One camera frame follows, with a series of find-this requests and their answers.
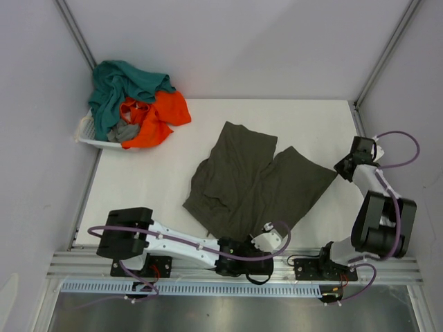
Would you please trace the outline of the olive green shorts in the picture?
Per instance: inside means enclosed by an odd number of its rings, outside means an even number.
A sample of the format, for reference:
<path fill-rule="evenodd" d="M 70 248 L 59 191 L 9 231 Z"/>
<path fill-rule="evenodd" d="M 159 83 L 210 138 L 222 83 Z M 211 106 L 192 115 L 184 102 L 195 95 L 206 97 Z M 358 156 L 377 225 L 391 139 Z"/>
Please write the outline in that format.
<path fill-rule="evenodd" d="M 337 173 L 294 147 L 275 151 L 277 137 L 226 122 L 191 179 L 183 207 L 214 237 L 245 241 L 266 223 L 293 228 Z"/>

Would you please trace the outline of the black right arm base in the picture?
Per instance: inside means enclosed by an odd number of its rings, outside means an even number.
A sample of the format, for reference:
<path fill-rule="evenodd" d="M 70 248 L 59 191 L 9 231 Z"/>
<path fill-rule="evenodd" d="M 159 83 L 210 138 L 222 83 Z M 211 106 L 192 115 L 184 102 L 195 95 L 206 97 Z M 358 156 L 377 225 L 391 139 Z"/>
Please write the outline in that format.
<path fill-rule="evenodd" d="M 356 270 L 319 257 L 289 256 L 289 266 L 293 268 L 298 281 L 356 282 Z"/>

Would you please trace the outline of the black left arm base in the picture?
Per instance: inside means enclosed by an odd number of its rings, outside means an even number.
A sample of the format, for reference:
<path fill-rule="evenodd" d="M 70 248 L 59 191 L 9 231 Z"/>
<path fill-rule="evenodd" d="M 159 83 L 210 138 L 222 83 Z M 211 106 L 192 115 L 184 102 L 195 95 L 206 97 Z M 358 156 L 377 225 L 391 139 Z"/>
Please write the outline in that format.
<path fill-rule="evenodd" d="M 139 277 L 170 278 L 172 258 L 146 254 L 126 259 L 123 264 L 126 269 Z"/>

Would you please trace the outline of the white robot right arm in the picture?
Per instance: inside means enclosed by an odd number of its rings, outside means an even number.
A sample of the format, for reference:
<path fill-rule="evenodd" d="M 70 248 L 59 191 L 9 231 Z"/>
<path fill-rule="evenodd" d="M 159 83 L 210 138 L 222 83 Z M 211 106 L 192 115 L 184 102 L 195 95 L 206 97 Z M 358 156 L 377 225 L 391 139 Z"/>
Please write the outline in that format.
<path fill-rule="evenodd" d="M 401 259 L 407 253 L 417 204 L 398 194 L 386 180 L 376 162 L 380 153 L 375 138 L 356 136 L 349 154 L 334 166 L 343 179 L 359 188 L 363 203 L 351 235 L 321 248 L 316 271 L 324 279 L 347 272 L 364 259 Z"/>

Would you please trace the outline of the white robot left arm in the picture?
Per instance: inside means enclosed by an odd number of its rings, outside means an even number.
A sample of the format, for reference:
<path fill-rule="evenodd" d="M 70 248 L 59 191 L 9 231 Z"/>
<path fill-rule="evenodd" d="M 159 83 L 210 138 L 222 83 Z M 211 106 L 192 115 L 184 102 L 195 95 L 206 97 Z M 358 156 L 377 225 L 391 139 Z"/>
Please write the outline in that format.
<path fill-rule="evenodd" d="M 223 277 L 245 276 L 263 285 L 273 274 L 270 252 L 252 243 L 229 237 L 202 239 L 177 232 L 154 221 L 147 207 L 109 212 L 104 226 L 92 226 L 88 233 L 100 239 L 97 255 L 112 259 L 117 266 L 141 277 L 150 269 L 150 257 L 182 259 Z"/>

